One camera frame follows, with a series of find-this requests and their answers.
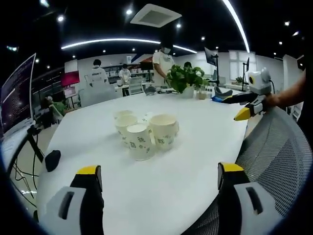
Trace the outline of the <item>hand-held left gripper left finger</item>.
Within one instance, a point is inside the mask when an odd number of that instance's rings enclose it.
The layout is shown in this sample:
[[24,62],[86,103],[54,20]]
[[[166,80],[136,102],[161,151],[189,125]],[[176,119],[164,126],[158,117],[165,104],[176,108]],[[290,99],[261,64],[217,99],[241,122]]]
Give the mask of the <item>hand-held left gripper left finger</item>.
[[101,166],[86,166],[47,203],[45,231],[49,235],[103,235],[103,209]]

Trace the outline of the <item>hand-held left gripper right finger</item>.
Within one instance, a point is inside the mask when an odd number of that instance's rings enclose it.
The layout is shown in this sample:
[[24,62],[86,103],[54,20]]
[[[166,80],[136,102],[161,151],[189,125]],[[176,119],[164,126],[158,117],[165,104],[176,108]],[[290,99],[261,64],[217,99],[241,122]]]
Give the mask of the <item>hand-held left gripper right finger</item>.
[[282,220],[275,199],[237,164],[218,163],[218,191],[220,235],[268,235]]

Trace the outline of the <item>person's right hand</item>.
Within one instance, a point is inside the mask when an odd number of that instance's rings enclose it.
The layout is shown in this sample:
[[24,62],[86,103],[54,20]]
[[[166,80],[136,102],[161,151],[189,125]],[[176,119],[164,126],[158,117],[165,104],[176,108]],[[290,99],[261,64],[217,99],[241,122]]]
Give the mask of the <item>person's right hand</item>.
[[264,100],[263,107],[268,110],[273,107],[281,107],[280,95],[278,94],[268,94]]

